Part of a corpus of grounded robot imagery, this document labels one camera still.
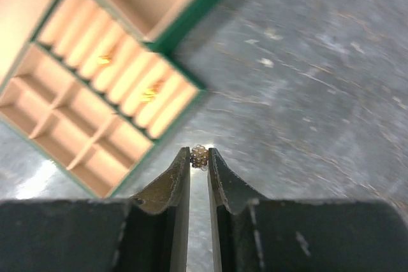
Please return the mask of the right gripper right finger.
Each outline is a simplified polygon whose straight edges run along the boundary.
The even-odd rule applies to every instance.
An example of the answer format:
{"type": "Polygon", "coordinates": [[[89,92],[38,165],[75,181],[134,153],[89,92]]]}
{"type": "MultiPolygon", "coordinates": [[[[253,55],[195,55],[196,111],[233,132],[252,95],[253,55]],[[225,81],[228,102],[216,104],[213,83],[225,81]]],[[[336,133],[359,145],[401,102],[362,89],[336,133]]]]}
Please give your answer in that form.
{"type": "Polygon", "coordinates": [[[259,271],[249,201],[260,193],[233,172],[218,149],[209,149],[208,191],[215,271],[259,271]]]}

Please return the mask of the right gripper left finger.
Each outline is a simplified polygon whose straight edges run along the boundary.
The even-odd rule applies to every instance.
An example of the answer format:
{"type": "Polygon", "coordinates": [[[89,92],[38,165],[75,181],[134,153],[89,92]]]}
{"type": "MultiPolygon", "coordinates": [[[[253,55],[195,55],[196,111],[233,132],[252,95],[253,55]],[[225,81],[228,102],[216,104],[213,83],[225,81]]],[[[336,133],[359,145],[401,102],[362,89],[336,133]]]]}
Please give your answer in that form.
{"type": "Polygon", "coordinates": [[[189,227],[190,150],[132,197],[127,218],[128,271],[185,271],[189,227]]]}

